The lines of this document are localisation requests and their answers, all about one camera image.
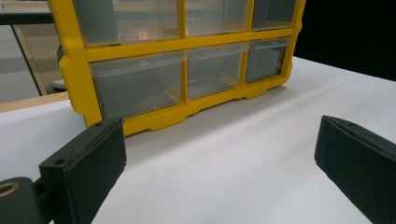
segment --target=table surface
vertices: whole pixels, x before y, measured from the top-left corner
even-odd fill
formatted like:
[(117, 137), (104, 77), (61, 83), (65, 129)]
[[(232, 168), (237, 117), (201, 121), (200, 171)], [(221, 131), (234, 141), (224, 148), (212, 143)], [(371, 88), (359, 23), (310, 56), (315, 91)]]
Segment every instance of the table surface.
[[(290, 80), (250, 100), (126, 139), (128, 163), (93, 223), (370, 223), (316, 166), (322, 115), (396, 142), (396, 82), (293, 58)], [(85, 129), (68, 100), (0, 113), (0, 179)]]

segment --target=screw hole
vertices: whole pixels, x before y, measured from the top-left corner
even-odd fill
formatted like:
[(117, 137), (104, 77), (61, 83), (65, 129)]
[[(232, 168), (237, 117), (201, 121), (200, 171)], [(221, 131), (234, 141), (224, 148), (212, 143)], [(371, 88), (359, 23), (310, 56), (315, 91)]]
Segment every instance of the screw hole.
[(62, 164), (64, 164), (65, 162), (66, 162), (65, 159), (58, 159), (58, 160), (56, 160), (53, 164), (54, 164), (54, 165), (62, 165)]
[(20, 186), (17, 182), (11, 182), (0, 185), (0, 198), (14, 192)]

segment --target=brass ring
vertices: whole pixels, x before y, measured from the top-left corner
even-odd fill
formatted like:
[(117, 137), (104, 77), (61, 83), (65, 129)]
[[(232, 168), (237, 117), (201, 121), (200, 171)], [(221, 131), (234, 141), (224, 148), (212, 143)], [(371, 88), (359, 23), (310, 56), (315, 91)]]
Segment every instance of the brass ring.
[(0, 198), (14, 192), (19, 187), (20, 187), (20, 183), (18, 182), (9, 182), (0, 185)]

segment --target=plastic drawer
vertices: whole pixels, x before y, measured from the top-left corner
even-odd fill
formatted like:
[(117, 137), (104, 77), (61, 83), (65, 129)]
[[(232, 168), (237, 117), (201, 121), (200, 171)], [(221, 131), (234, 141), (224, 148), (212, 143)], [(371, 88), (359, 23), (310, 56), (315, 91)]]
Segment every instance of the plastic drawer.
[(239, 81), (242, 53), (247, 43), (188, 50), (187, 89), (197, 99), (235, 87)]
[(104, 118), (129, 118), (180, 101), (183, 51), (91, 63)]
[(177, 0), (73, 0), (86, 46), (179, 37)]
[(216, 35), (245, 31), (248, 1), (187, 0), (186, 35)]
[(252, 30), (290, 27), (296, 0), (255, 0)]
[(288, 38), (256, 40), (249, 43), (245, 83), (279, 75)]

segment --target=yellow storage organizer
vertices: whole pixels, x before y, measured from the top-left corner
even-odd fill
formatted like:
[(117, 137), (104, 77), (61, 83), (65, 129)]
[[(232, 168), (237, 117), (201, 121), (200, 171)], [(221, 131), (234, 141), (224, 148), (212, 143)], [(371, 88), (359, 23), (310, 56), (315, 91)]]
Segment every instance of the yellow storage organizer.
[(305, 0), (49, 0), (60, 68), (88, 126), (125, 134), (285, 83)]

